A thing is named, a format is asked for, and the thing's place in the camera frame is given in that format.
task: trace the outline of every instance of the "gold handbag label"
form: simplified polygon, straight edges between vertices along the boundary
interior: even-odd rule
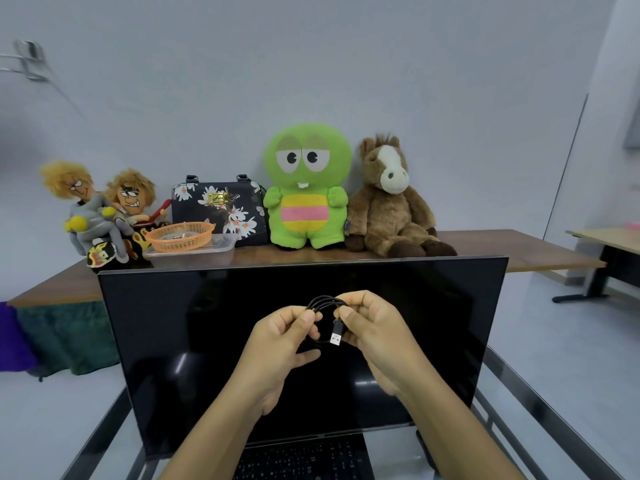
[[[209,205],[222,205],[229,203],[229,192],[208,192],[207,203]]]

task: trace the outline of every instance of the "blonde hair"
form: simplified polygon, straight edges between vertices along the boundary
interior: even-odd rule
[[[138,170],[127,168],[117,174],[113,181],[107,184],[107,190],[103,193],[112,201],[118,203],[118,192],[121,187],[133,187],[145,191],[145,206],[156,201],[156,185]]]
[[[58,198],[73,198],[68,184],[63,179],[65,175],[71,175],[75,180],[93,185],[91,175],[84,165],[66,160],[55,160],[41,166],[40,174],[43,177],[44,186]]]

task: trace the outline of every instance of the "laptop keyboard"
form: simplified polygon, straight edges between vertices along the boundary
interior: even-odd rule
[[[243,452],[234,480],[368,480],[369,457],[360,438],[339,436],[250,448]]]

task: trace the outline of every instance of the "teal cloth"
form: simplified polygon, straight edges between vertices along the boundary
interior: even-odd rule
[[[18,322],[40,361],[32,376],[88,374],[120,361],[102,301],[18,308]]]

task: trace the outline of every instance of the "yellow ball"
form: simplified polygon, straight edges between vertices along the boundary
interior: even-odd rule
[[[102,209],[102,215],[104,217],[111,217],[115,215],[115,213],[116,209],[114,209],[113,207],[105,207],[104,209]]]
[[[89,228],[89,222],[81,216],[73,216],[67,222],[71,229],[76,232],[84,232]]]

